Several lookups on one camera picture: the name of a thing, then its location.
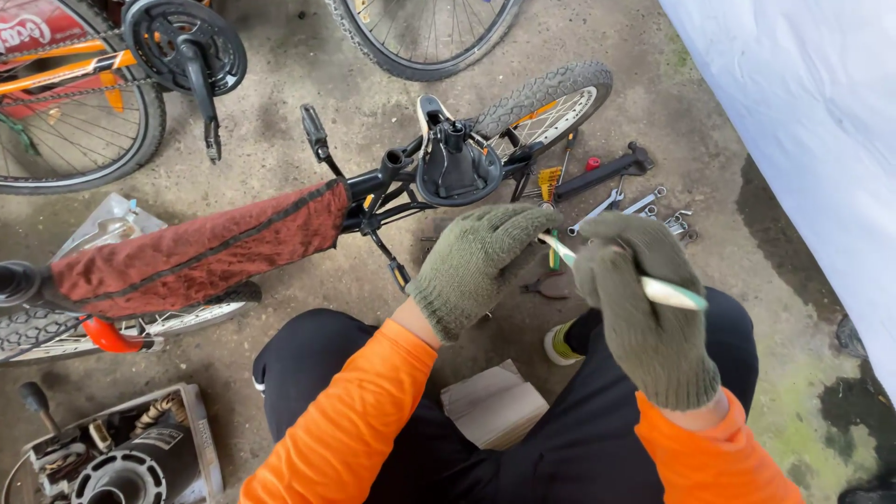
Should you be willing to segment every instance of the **work glove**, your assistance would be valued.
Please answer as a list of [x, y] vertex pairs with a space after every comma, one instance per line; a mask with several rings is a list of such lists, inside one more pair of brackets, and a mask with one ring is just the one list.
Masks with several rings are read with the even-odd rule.
[[442, 343], [490, 310], [546, 246], [533, 243], [563, 215], [526, 204], [482, 206], [442, 233], [406, 292]]
[[587, 220], [579, 232], [591, 240], [575, 259], [575, 284], [603, 311], [619, 367], [661, 408], [706, 405], [719, 391], [719, 370], [706, 353], [703, 312], [653, 303], [640, 281], [652, 276], [706, 296], [675, 235], [660, 222], [618, 212]]

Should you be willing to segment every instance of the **chainring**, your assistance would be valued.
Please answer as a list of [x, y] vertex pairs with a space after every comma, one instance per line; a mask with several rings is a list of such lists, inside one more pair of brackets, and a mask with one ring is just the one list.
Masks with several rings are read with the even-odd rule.
[[201, 49], [214, 96], [235, 90], [246, 77], [246, 48], [237, 32], [194, 0], [132, 0], [122, 28], [137, 65], [171, 90], [193, 94], [178, 46], [184, 39]]

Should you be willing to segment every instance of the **white tarp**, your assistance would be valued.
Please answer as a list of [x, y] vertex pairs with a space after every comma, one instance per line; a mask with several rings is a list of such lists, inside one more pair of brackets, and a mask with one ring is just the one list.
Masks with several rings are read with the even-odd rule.
[[896, 394], [896, 4], [660, 0]]

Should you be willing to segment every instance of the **orange sleeve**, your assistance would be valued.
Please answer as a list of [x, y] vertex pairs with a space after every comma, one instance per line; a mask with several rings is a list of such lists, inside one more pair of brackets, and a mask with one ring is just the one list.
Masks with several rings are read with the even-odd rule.
[[417, 408], [435, 356], [387, 319], [246, 479], [240, 502], [363, 502]]
[[723, 390], [728, 416], [700, 432], [675, 425], [644, 394], [636, 393], [641, 422], [634, 431], [657, 465], [666, 503], [803, 502], [798, 487], [753, 438], [744, 407]]

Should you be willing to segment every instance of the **bicycle seat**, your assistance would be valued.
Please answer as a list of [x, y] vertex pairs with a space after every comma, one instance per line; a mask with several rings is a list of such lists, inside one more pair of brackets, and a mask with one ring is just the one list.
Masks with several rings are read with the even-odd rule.
[[490, 195], [501, 184], [502, 164], [472, 126], [456, 120], [435, 96], [417, 103], [424, 145], [417, 167], [417, 189], [437, 206], [466, 206]]

